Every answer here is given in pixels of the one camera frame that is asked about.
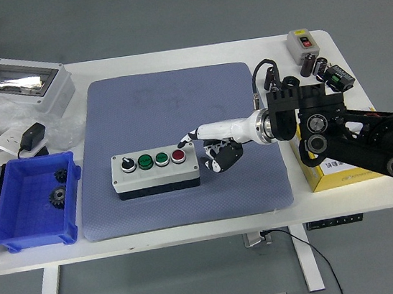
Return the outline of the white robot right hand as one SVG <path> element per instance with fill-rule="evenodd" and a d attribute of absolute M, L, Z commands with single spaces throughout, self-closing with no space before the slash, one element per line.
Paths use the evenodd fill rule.
<path fill-rule="evenodd" d="M 193 140 L 203 140 L 206 156 L 201 158 L 201 162 L 213 172 L 225 172 L 241 158 L 244 152 L 243 144 L 251 141 L 265 143 L 257 124 L 259 115 L 259 111 L 254 111 L 248 118 L 200 125 L 187 133 L 177 148 L 181 149 Z"/>

